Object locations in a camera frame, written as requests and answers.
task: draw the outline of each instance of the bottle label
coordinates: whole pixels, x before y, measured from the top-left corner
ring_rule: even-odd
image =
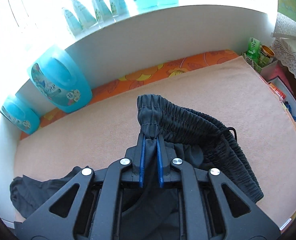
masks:
[[[35,63],[31,69],[31,77],[36,87],[51,101],[60,106],[71,106],[80,99],[80,92],[78,89],[65,90],[45,77]]]
[[[13,117],[6,109],[4,106],[1,107],[2,112],[4,113],[4,115],[14,124],[16,125],[19,129],[21,130],[29,130],[31,125],[30,122],[28,120],[19,120],[15,117]]]

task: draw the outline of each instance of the flower print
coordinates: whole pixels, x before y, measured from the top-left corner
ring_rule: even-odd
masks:
[[[287,54],[282,54],[280,56],[280,61],[285,64],[287,61],[289,61],[288,55]]]
[[[129,75],[123,76],[119,78],[120,81],[145,81],[153,74],[155,74],[159,69],[161,69],[164,66],[164,64],[159,64],[157,66],[153,66],[150,68],[146,68],[143,70],[136,71],[134,73],[131,73]]]
[[[187,65],[188,65],[189,71],[196,70],[196,69],[204,67],[203,65],[201,65],[199,63],[191,63],[191,62],[189,62]]]
[[[287,65],[289,68],[293,69],[296,65],[296,62],[294,60],[287,61]]]
[[[168,77],[173,77],[173,76],[176,76],[176,75],[179,75],[179,74],[188,72],[188,71],[189,70],[188,69],[185,69],[185,68],[175,67],[174,69],[168,70],[168,73],[169,73],[169,76]]]
[[[98,9],[95,9],[95,16],[96,16],[98,22],[101,21],[102,16],[101,16],[101,13]]]
[[[80,92],[79,92],[78,89],[75,89],[75,90],[73,91],[73,93],[74,93],[75,96],[80,97]]]
[[[130,84],[130,86],[129,86],[129,90],[132,90],[132,89],[134,89],[134,88],[141,87],[141,86],[143,86],[143,85],[144,85],[144,82],[143,82],[143,81],[137,81],[137,80],[135,80],[135,81],[133,81],[133,82]]]
[[[224,54],[230,54],[230,55],[233,55],[233,54],[235,54],[235,52],[234,52],[233,50],[231,50],[231,49],[225,49],[225,50],[224,50]]]
[[[167,63],[167,66],[168,67],[172,67],[172,66],[180,66],[183,61],[185,60],[186,58],[181,58],[181,59],[177,59],[177,60],[173,60],[173,61],[170,61]]]
[[[23,126],[25,127],[25,129],[30,129],[31,125],[30,125],[30,122],[29,121],[23,121]]]
[[[47,119],[48,121],[52,120],[55,115],[59,112],[60,110],[56,107],[55,109],[51,110],[47,114],[43,116],[43,118]]]
[[[80,98],[80,96],[75,96],[73,100],[74,100],[75,102],[78,102],[79,98]]]
[[[117,14],[117,8],[116,8],[116,5],[115,5],[114,2],[110,3],[110,8],[111,8],[112,15],[116,15]]]

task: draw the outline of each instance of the gold can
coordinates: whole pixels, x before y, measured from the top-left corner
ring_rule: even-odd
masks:
[[[261,52],[258,60],[258,65],[260,67],[265,67],[269,63],[272,62],[273,58],[275,57],[275,53],[272,51],[272,49],[268,48],[267,46],[263,45],[261,47]]]

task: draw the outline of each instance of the window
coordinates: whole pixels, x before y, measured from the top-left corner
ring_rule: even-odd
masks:
[[[78,0],[96,17],[92,0]],[[103,0],[111,10],[110,1]],[[138,8],[125,0],[128,13],[88,26],[75,35],[67,29],[66,8],[77,19],[72,0],[0,0],[0,107],[8,94],[15,94],[28,80],[26,69],[54,43],[66,49],[79,39],[109,24],[161,8],[192,4],[221,4],[257,8],[258,0],[178,0],[178,3]]]

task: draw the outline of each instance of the metal bolt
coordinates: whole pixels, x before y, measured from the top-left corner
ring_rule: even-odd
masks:
[[[122,165],[128,165],[130,163],[130,159],[123,158],[120,160],[120,164]]]
[[[212,169],[210,170],[210,173],[211,173],[212,175],[217,176],[217,175],[220,174],[220,170],[218,170],[217,168],[212,168]]]
[[[84,168],[82,171],[81,171],[81,174],[84,175],[84,176],[88,176],[92,173],[92,170],[91,168]]]
[[[172,160],[172,163],[173,163],[173,164],[176,164],[176,165],[180,165],[180,164],[183,163],[183,160],[180,159],[180,158],[174,158],[174,159]]]

